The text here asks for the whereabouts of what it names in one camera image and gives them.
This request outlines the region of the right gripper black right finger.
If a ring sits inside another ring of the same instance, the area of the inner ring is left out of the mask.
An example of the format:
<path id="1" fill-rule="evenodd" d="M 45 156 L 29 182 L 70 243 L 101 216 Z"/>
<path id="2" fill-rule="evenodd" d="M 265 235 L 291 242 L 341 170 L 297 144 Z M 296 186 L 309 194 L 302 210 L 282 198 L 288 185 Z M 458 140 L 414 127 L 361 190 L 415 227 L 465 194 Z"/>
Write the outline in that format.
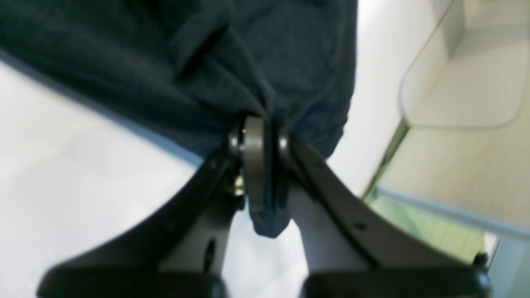
<path id="1" fill-rule="evenodd" d="M 309 275 L 301 298 L 489 298 L 481 263 L 467 263 L 406 234 L 356 198 L 308 144 L 277 128 L 286 195 Z"/>

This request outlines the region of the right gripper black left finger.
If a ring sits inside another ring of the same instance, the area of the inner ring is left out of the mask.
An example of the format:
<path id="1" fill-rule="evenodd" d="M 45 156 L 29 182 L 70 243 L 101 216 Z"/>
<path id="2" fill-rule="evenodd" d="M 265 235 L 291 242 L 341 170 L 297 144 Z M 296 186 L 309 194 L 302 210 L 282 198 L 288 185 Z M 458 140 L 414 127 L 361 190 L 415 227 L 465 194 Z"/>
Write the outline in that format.
<path id="1" fill-rule="evenodd" d="M 51 268 L 39 298 L 227 298 L 221 277 L 232 220 L 261 211 L 264 120 L 237 124 L 184 187 L 127 232 Z"/>

